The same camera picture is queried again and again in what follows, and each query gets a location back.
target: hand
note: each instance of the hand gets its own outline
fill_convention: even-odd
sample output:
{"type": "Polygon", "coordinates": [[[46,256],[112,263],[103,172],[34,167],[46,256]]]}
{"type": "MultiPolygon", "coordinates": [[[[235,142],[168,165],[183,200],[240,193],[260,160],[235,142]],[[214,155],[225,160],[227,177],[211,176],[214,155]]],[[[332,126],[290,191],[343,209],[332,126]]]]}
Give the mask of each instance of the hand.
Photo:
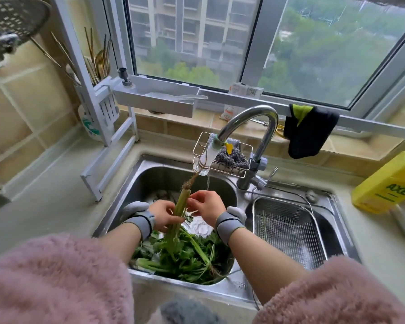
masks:
{"type": "Polygon", "coordinates": [[[157,200],[150,205],[148,211],[155,216],[155,230],[166,233],[168,225],[181,224],[184,222],[183,217],[172,215],[174,208],[174,203],[167,200],[157,200]]]}
{"type": "Polygon", "coordinates": [[[216,219],[227,209],[221,197],[215,191],[200,190],[187,199],[189,212],[197,210],[193,216],[201,216],[211,227],[215,227],[216,219]]]}

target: faucet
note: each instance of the faucet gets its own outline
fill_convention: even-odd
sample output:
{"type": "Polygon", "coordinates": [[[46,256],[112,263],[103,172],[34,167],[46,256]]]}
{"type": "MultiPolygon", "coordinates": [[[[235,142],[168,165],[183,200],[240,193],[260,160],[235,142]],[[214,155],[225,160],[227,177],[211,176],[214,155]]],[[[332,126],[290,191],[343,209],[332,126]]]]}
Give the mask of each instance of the faucet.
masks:
{"type": "Polygon", "coordinates": [[[237,116],[233,117],[217,135],[219,140],[225,142],[227,138],[242,124],[246,123],[252,118],[262,115],[267,116],[269,119],[267,130],[265,131],[256,152],[250,155],[249,170],[246,172],[243,178],[240,178],[237,181],[237,187],[241,190],[247,190],[250,184],[255,185],[258,190],[262,190],[267,185],[267,180],[259,177],[256,173],[259,170],[265,170],[267,167],[267,158],[263,157],[263,153],[275,134],[279,122],[278,113],[272,107],[264,104],[248,108],[237,116]]]}

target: kitchen sink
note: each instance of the kitchen sink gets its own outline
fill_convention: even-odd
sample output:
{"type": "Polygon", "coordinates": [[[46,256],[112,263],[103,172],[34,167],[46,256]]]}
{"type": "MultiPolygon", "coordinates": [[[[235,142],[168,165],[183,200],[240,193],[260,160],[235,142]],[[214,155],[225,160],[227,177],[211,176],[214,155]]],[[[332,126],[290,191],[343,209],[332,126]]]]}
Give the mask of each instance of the kitchen sink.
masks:
{"type": "MultiPolygon", "coordinates": [[[[121,223],[123,207],[130,202],[152,202],[162,198],[159,196],[159,191],[176,192],[176,197],[174,197],[174,193],[171,193],[170,196],[174,200],[178,197],[182,184],[190,178],[192,173],[191,164],[150,155],[141,156],[93,236],[100,237],[117,227],[121,223]]],[[[207,176],[199,176],[192,186],[192,192],[206,190],[207,178],[207,176]]],[[[226,207],[234,206],[243,209],[247,215],[245,226],[251,231],[254,229],[253,198],[264,196],[271,198],[275,203],[286,201],[307,209],[310,208],[308,202],[304,200],[306,193],[311,190],[308,187],[270,181],[262,191],[254,190],[253,186],[249,190],[240,190],[237,188],[236,182],[237,178],[235,177],[215,171],[209,172],[210,190],[216,191],[221,196],[226,207]]],[[[313,215],[327,257],[345,255],[360,261],[340,215],[335,196],[322,190],[312,190],[314,196],[311,204],[313,215]]],[[[252,289],[244,274],[239,271],[240,266],[232,255],[228,259],[229,261],[225,261],[223,274],[233,273],[212,285],[188,283],[134,269],[129,269],[129,272],[137,283],[163,284],[176,292],[183,293],[186,293],[184,289],[191,289],[196,293],[203,293],[211,299],[227,302],[254,303],[252,289]]]]}

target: pink fleece robe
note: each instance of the pink fleece robe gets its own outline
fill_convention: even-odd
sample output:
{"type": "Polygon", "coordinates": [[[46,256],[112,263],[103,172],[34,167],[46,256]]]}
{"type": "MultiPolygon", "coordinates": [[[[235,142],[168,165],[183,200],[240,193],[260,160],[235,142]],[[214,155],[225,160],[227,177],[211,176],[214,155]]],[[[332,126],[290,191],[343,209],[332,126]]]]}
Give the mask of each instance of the pink fleece robe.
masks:
{"type": "MultiPolygon", "coordinates": [[[[31,240],[0,257],[1,323],[127,323],[126,266],[96,239],[31,240]]],[[[166,323],[159,311],[152,324],[166,323]]],[[[335,257],[282,289],[254,323],[405,323],[405,308],[355,261],[335,257]]]]}

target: yellow detergent bottle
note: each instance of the yellow detergent bottle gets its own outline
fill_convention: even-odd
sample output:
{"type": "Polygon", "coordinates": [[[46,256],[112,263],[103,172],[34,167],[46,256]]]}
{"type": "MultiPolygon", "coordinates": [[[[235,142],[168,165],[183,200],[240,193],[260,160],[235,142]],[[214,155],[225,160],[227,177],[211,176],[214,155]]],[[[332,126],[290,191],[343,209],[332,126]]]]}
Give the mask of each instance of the yellow detergent bottle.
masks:
{"type": "Polygon", "coordinates": [[[405,200],[405,151],[368,177],[351,193],[352,204],[379,214],[405,200]]]}

